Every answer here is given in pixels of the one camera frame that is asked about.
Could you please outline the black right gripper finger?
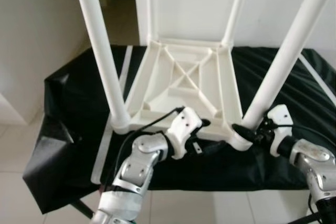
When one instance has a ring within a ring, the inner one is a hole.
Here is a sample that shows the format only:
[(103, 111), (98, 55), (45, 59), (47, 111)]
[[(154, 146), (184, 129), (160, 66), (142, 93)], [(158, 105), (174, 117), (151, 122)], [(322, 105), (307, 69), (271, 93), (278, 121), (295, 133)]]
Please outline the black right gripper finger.
[(245, 128), (245, 126), (232, 124), (232, 129), (237, 133), (238, 136), (244, 138), (248, 142), (259, 142), (261, 137), (256, 131)]

